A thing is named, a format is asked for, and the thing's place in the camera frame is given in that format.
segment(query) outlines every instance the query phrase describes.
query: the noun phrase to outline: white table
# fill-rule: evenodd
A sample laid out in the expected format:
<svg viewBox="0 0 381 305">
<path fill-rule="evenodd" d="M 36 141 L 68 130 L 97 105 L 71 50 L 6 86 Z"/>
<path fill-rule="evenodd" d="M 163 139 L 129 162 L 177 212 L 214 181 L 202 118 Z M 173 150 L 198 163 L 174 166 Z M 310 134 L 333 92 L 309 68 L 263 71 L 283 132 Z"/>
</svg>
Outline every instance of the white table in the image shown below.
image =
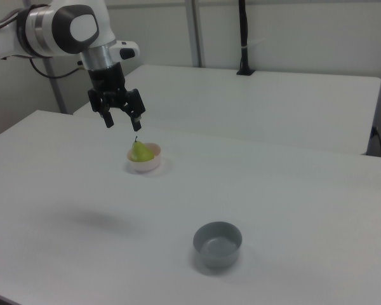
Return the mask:
<svg viewBox="0 0 381 305">
<path fill-rule="evenodd" d="M 367 151 L 381 80 L 144 65 L 127 76 L 143 126 L 338 153 Z M 76 116 L 101 119 L 90 104 Z M 115 121 L 127 121 L 113 109 Z"/>
<path fill-rule="evenodd" d="M 381 305 L 381 159 L 35 112 L 0 135 L 0 297 L 21 305 Z M 220 274 L 192 237 L 243 234 Z"/>
</svg>

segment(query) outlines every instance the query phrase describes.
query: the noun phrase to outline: white wall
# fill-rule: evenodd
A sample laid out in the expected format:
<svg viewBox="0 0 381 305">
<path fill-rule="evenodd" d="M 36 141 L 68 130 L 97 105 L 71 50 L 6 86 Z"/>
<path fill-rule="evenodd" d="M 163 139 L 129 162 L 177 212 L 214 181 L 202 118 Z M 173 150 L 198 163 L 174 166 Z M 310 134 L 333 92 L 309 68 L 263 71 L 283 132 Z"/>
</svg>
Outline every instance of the white wall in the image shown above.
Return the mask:
<svg viewBox="0 0 381 305">
<path fill-rule="evenodd" d="M 381 78 L 381 3 L 248 5 L 247 12 L 249 40 L 264 39 L 250 47 L 256 69 Z M 200 14 L 206 67 L 237 69 L 237 6 L 202 5 Z M 381 94 L 378 103 L 381 133 Z M 379 155 L 377 139 L 370 152 Z"/>
<path fill-rule="evenodd" d="M 21 0 L 0 0 L 0 19 Z M 36 74 L 28 60 L 0 60 L 0 133 L 35 110 L 59 111 L 50 82 Z"/>
</svg>

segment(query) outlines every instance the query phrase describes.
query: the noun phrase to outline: black power cable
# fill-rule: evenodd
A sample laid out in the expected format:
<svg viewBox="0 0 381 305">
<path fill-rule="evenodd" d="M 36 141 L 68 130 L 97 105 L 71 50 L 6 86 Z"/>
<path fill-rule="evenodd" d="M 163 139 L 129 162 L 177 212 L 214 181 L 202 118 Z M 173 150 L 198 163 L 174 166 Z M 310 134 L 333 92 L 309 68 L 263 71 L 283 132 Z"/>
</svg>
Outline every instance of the black power cable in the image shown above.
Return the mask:
<svg viewBox="0 0 381 305">
<path fill-rule="evenodd" d="M 379 141 L 379 143 L 380 143 L 380 152 L 381 152 L 381 136 L 380 136 L 380 133 L 378 132 L 378 127 L 373 126 L 373 127 L 371 128 L 371 135 L 370 135 L 370 138 L 372 139 L 375 135 L 377 136 L 378 141 Z"/>
<path fill-rule="evenodd" d="M 72 71 L 70 71 L 69 73 L 67 74 L 64 74 L 64 75 L 60 75 L 60 76 L 49 76 L 49 75 L 46 75 L 44 73 L 42 73 L 40 70 L 38 70 L 38 68 L 36 67 L 36 65 L 34 64 L 34 62 L 32 61 L 32 59 L 30 58 L 30 63 L 31 63 L 31 66 L 34 68 L 35 71 L 37 71 L 37 73 L 39 73 L 40 75 L 44 76 L 45 78 L 50 78 L 50 79 L 60 79 L 60 78 L 66 78 L 67 76 L 70 76 L 71 74 L 79 71 L 79 68 L 76 68 Z"/>
<path fill-rule="evenodd" d="M 7 20 L 5 23 L 1 24 L 0 25 L 0 29 L 2 29 L 3 27 L 9 25 L 10 23 L 12 23 L 13 21 L 17 20 L 17 15 L 9 20 Z"/>
<path fill-rule="evenodd" d="M 381 136 L 378 130 L 375 130 L 375 135 L 378 137 L 378 141 L 380 142 L 380 150 L 381 150 Z"/>
</svg>

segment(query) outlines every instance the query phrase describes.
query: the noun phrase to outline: black cable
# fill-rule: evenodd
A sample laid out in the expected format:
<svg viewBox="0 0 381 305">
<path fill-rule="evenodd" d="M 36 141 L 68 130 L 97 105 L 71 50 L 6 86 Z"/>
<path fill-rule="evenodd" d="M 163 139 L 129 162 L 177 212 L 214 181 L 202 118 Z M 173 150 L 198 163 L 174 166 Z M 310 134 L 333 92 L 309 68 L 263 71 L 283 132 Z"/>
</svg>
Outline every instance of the black cable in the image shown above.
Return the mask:
<svg viewBox="0 0 381 305">
<path fill-rule="evenodd" d="M 378 137 L 378 141 L 380 142 L 380 150 L 381 150 L 381 136 L 378 130 L 375 130 L 375 135 Z"/>
<path fill-rule="evenodd" d="M 45 78 L 50 78 L 50 79 L 66 78 L 67 76 L 70 76 L 71 74 L 79 71 L 79 68 L 76 68 L 73 71 L 70 71 L 69 73 L 61 75 L 61 76 L 49 76 L 49 75 L 46 75 L 46 74 L 42 73 L 40 70 L 38 70 L 38 68 L 36 67 L 36 65 L 32 61 L 32 59 L 30 59 L 30 63 L 31 63 L 31 66 L 34 68 L 35 71 L 37 71 L 40 75 L 44 76 Z"/>
<path fill-rule="evenodd" d="M 12 22 L 15 21 L 15 20 L 17 20 L 17 16 L 15 16 L 15 17 L 13 17 L 13 18 L 7 20 L 5 23 L 1 24 L 1 25 L 0 25 L 0 29 L 2 29 L 3 27 L 9 25 L 10 23 L 12 23 Z"/>
<path fill-rule="evenodd" d="M 17 14 L 18 12 L 20 12 L 22 9 L 21 8 L 17 8 L 16 10 L 13 10 L 11 12 L 9 12 L 5 17 L 3 17 L 2 19 L 0 19 L 0 24 L 5 22 L 7 19 L 9 19 L 10 17 L 14 16 L 15 14 Z"/>
</svg>

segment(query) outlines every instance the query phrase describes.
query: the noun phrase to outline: pear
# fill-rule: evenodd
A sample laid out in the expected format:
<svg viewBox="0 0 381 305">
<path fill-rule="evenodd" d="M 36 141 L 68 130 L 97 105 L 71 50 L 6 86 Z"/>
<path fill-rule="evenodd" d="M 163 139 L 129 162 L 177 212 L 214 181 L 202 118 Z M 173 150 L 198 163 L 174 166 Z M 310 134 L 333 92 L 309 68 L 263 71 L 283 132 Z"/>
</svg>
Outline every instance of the pear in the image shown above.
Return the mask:
<svg viewBox="0 0 381 305">
<path fill-rule="evenodd" d="M 131 150 L 131 159 L 134 162 L 146 162 L 154 159 L 154 157 L 154 153 L 143 143 L 137 141 L 137 137 L 135 137 L 133 148 Z"/>
</svg>

